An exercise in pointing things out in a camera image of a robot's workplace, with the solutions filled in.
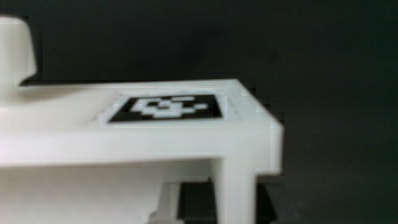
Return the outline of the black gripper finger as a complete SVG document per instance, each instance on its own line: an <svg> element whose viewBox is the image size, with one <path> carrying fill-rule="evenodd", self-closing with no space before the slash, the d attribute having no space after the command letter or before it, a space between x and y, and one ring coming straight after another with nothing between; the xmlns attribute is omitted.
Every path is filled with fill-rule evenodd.
<svg viewBox="0 0 398 224"><path fill-rule="evenodd" d="M260 183L256 187L256 224L301 224L294 198L279 183Z"/></svg>

